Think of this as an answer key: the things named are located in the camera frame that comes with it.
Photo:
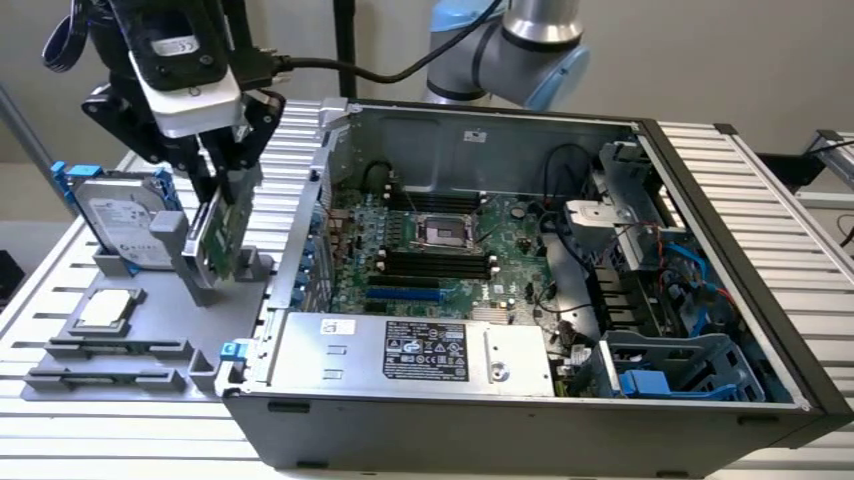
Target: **circuit board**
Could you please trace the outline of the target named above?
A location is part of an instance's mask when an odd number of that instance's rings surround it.
[[[526,290],[536,288],[540,292],[552,282],[552,274],[545,248],[538,248],[540,217],[529,213],[525,201],[513,195],[488,196],[470,214],[393,210],[385,203],[353,191],[337,198],[330,231],[337,279],[333,312],[542,323],[536,321]],[[458,240],[462,246],[450,246],[449,240]],[[437,275],[427,283],[438,286],[439,294],[429,300],[378,301],[369,295],[382,280],[378,277],[387,274],[378,268],[386,250],[471,255],[494,259],[497,268],[492,268],[489,278]]]

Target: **aluminum profile table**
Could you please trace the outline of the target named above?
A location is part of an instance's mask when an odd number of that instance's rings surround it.
[[[321,146],[319,110],[319,102],[289,101],[262,156],[266,179],[246,242],[274,258],[285,250],[309,165]],[[854,287],[820,245],[821,229],[809,218],[793,215],[800,206],[773,188],[769,173],[757,166],[738,137],[722,135],[710,125],[662,126],[854,406]],[[133,155],[123,165],[131,170],[153,168]],[[178,188],[193,210],[197,202],[189,183],[179,181]],[[313,478],[306,471],[277,472],[258,460],[222,404],[58,403],[19,398],[22,377],[44,355],[42,343],[59,332],[95,278],[95,249],[95,239],[78,220],[0,315],[0,479]],[[323,473],[317,478],[330,475],[361,477],[355,472]],[[800,450],[761,450],[709,478],[854,478],[854,426]]]

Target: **black cable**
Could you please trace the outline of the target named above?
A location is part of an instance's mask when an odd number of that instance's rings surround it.
[[[840,232],[842,233],[842,235],[845,235],[845,239],[840,243],[840,246],[842,248],[848,247],[849,243],[854,241],[854,226],[852,226],[852,230],[846,233],[845,230],[842,229],[844,218],[854,218],[854,214],[846,213],[845,215],[840,215],[837,217],[837,228],[840,229]]]
[[[577,150],[581,150],[588,156],[588,159],[593,161],[592,153],[578,143],[573,143],[573,142],[562,143],[561,145],[553,147],[552,150],[549,150],[549,153],[546,153],[546,161],[545,161],[545,167],[544,167],[544,203],[549,201],[549,168],[552,166],[552,159],[554,158],[556,153],[558,153],[565,148],[576,148]]]
[[[439,48],[437,48],[433,52],[430,52],[422,59],[415,62],[410,68],[403,70],[401,73],[395,75],[381,75],[378,73],[366,70],[365,68],[353,65],[350,63],[339,62],[338,60],[333,60],[329,58],[293,58],[289,56],[281,56],[279,61],[281,65],[278,67],[278,72],[289,72],[298,68],[325,68],[329,70],[338,70],[342,72],[353,73],[359,77],[370,80],[375,83],[398,83],[406,80],[413,76],[415,72],[418,72],[425,66],[433,62],[439,56],[447,52],[454,46],[463,41],[463,39],[474,32],[481,25],[490,19],[496,9],[501,5],[502,0],[494,0],[488,9],[484,11],[477,20],[449,40]]]
[[[816,155],[817,153],[829,152],[832,150],[836,150],[837,148],[848,147],[849,145],[854,145],[854,140],[849,140],[848,142],[837,143],[836,145],[828,145],[826,147],[817,148],[816,150],[810,150],[809,152],[806,152],[804,154],[804,156],[809,157],[810,155]]]
[[[371,170],[374,169],[374,167],[378,167],[381,165],[386,167],[389,171],[394,170],[391,162],[385,158],[381,158],[378,160],[371,160],[369,164],[365,166],[365,171],[362,173],[362,183],[359,184],[359,190],[362,192],[367,191],[366,188],[367,188],[367,182],[369,182],[369,174],[371,173]]]
[[[588,307],[593,307],[592,303],[582,303],[581,305],[576,305],[574,307],[570,308],[565,308],[564,310],[554,310],[549,307],[546,307],[544,305],[544,294],[546,293],[546,291],[549,290],[549,288],[545,288],[541,292],[540,295],[537,295],[534,302],[537,303],[537,306],[541,308],[541,310],[549,312],[549,313],[557,313],[557,314],[562,314],[562,313],[570,313],[574,312],[576,310],[581,310],[582,308],[588,308]]]
[[[570,185],[578,185],[576,181],[576,173],[573,173],[573,168],[569,165],[564,165],[564,171],[566,172],[566,176],[570,177]],[[552,191],[552,199],[558,198],[558,190],[561,190],[561,182],[556,182],[556,189]]]

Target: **power supply label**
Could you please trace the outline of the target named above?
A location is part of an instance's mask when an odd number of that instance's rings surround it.
[[[383,374],[395,380],[467,382],[466,325],[386,322]]]

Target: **blue wire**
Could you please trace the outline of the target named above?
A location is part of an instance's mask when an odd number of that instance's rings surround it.
[[[694,328],[692,328],[692,334],[689,337],[694,338],[700,336],[700,332],[704,330],[706,326],[706,305],[700,307],[700,315],[697,317],[697,323],[694,324]]]
[[[681,245],[677,245],[676,243],[669,243],[665,248],[668,250],[672,250],[673,252],[678,253],[680,255],[682,255],[685,258],[688,258],[689,260],[693,260],[694,263],[697,263],[697,266],[700,267],[700,274],[701,274],[701,278],[704,280],[704,282],[706,281],[706,261],[700,258],[700,256],[692,252],[688,248],[685,248]]]

